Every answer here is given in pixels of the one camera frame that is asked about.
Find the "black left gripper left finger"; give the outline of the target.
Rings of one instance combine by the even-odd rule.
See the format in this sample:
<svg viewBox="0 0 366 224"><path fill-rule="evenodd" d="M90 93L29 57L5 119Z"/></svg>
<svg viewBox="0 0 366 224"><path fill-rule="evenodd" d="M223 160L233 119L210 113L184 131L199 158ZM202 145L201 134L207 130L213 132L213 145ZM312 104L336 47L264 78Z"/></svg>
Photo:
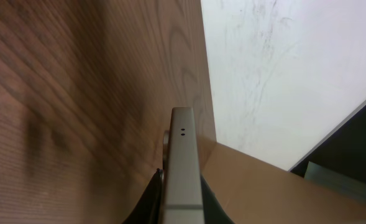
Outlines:
<svg viewBox="0 0 366 224"><path fill-rule="evenodd" d="M163 170L157 169L123 224L158 224L163 190Z"/></svg>

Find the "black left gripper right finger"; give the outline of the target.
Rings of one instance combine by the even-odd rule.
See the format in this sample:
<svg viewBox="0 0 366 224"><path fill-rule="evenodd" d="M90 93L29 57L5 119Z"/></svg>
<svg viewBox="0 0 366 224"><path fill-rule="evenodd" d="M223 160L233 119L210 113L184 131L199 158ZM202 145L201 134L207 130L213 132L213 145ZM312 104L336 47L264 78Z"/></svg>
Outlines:
<svg viewBox="0 0 366 224"><path fill-rule="evenodd" d="M201 176L201 190L205 224L234 224L217 201L203 176Z"/></svg>

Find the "Galaxy S25 Ultra smartphone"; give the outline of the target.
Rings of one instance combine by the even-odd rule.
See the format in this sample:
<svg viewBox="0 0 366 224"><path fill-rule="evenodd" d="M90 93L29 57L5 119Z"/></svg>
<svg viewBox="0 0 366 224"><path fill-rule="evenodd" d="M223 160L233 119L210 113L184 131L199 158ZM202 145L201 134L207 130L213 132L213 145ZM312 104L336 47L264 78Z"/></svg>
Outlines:
<svg viewBox="0 0 366 224"><path fill-rule="evenodd" d="M200 176L193 108L173 108L163 136L159 223L204 223Z"/></svg>

